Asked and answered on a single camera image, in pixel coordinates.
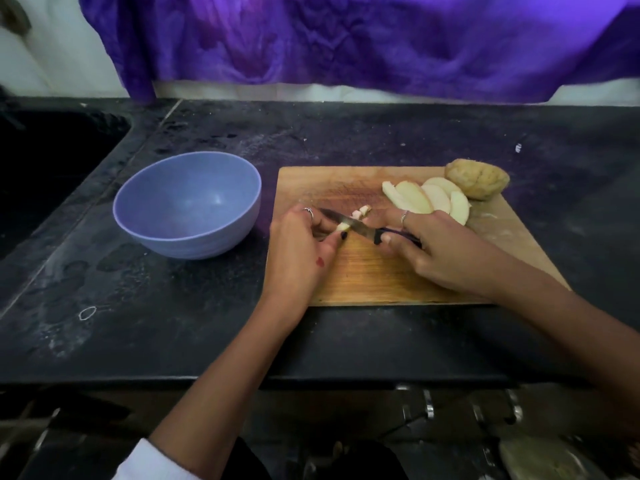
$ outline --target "white tiled wall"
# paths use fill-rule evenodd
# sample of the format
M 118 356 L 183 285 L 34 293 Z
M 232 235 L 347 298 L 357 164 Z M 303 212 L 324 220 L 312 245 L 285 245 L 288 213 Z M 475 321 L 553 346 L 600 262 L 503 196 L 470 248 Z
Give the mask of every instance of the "white tiled wall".
M 19 96 L 126 97 L 97 33 L 78 0 L 18 0 L 32 30 L 23 39 L 0 28 L 0 84 Z M 156 84 L 160 97 L 276 101 L 415 102 L 451 100 L 319 84 L 240 86 L 176 81 Z M 564 86 L 548 104 L 640 105 L 640 80 Z

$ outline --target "black countertop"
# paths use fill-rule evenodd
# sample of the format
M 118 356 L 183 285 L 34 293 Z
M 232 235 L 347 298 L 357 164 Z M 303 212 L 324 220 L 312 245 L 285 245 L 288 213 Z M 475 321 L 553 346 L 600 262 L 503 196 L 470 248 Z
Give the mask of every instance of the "black countertop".
M 500 165 L 511 174 L 506 199 L 572 288 L 640 330 L 640 108 L 85 103 L 126 115 L 132 130 L 54 213 L 56 225 L 45 222 L 0 264 L 0 383 L 197 377 L 258 300 L 278 170 L 294 165 L 439 166 L 455 158 Z M 258 168 L 260 216 L 220 257 L 164 258 L 117 227 L 111 204 L 141 168 L 196 150 L 235 153 Z M 80 320 L 89 306 L 97 312 Z M 504 310 L 369 306 L 309 309 L 265 386 L 529 381 L 581 379 L 547 339 Z

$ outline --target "knife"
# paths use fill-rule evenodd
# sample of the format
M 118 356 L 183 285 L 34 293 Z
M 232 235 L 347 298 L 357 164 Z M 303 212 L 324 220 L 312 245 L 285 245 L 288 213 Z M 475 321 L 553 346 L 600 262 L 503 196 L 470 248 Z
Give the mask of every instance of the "knife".
M 320 208 L 319 210 L 326 217 L 331 219 L 333 222 L 344 223 L 349 225 L 358 234 L 366 237 L 370 241 L 373 241 L 375 245 L 378 245 L 380 244 L 380 242 L 382 242 L 382 240 L 380 240 L 380 236 L 382 236 L 382 234 L 386 232 L 393 232 L 394 234 L 400 234 L 402 237 L 409 239 L 409 241 L 411 241 L 420 249 L 422 249 L 422 243 L 420 242 L 420 239 L 418 239 L 416 236 L 408 232 L 389 229 L 388 227 L 380 227 L 378 229 L 375 229 L 373 227 L 367 226 L 366 224 L 363 224 L 362 222 L 360 222 L 357 219 L 354 219 L 353 217 L 347 217 L 341 214 L 340 212 L 336 212 L 335 210 L 322 209 L 322 208 Z

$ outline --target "ring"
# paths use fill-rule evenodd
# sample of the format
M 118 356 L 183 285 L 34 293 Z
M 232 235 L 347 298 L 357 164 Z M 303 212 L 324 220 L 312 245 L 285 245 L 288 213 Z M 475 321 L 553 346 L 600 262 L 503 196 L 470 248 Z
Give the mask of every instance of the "ring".
M 402 213 L 402 217 L 400 217 L 400 224 L 402 224 L 402 229 L 403 229 L 403 230 L 404 230 L 404 219 L 406 218 L 406 215 L 407 215 L 408 213 L 409 213 L 409 211 L 408 211 L 408 210 L 405 210 L 405 211 Z
M 309 209 L 308 207 L 305 207 L 302 210 L 306 210 L 309 214 L 311 214 L 311 224 L 313 224 L 314 223 L 314 211 Z

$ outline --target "forearm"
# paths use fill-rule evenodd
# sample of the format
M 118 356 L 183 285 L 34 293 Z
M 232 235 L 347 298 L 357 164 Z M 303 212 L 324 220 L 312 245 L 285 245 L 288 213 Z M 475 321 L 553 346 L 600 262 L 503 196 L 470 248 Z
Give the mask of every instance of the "forearm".
M 539 270 L 521 269 L 497 302 L 553 339 L 604 390 L 640 413 L 640 333 Z
M 218 478 L 249 401 L 296 320 L 261 301 L 226 350 L 193 384 L 150 437 L 167 457 L 203 479 Z

